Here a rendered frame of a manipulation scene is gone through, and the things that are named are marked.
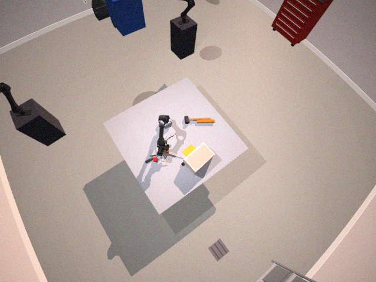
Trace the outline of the beige rectangular box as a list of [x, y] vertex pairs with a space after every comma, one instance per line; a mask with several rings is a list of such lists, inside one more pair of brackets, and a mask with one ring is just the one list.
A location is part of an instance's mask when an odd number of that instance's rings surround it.
[[182, 153], [186, 157], [183, 159], [181, 165], [186, 165], [193, 174], [196, 174], [215, 155], [215, 153], [204, 142], [197, 148], [190, 145]]

